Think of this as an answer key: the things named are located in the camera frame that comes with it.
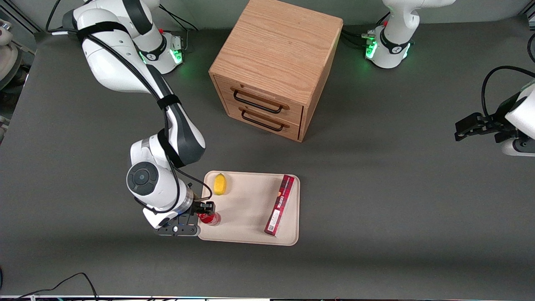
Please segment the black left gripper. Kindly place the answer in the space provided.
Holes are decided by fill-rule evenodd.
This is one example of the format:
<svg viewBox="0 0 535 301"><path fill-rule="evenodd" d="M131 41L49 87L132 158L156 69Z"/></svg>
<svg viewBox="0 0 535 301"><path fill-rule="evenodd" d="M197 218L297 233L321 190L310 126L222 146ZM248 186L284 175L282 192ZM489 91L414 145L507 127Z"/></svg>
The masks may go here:
<svg viewBox="0 0 535 301"><path fill-rule="evenodd" d="M456 132L454 134L455 141L459 142L467 137L480 135L481 131L476 131L484 128L487 123L487 133L495 133L494 139L496 143L505 142L508 139L516 139L519 137L518 130L511 122L506 120L506 114L512 110L520 93L516 93L503 101L495 113L489 114L487 110L487 103L484 95L481 96L481 105L483 114L475 112L455 123Z"/></svg>

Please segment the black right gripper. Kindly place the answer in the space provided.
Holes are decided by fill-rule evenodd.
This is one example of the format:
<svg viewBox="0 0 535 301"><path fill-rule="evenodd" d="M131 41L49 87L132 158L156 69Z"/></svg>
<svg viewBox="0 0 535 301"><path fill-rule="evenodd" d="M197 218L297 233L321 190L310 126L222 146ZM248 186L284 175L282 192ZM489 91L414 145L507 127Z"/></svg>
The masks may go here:
<svg viewBox="0 0 535 301"><path fill-rule="evenodd" d="M213 214L216 212L215 203L193 202L194 213L182 213L174 218L163 219L161 227L155 229L155 234L169 237L197 237L201 229L197 214Z"/></svg>

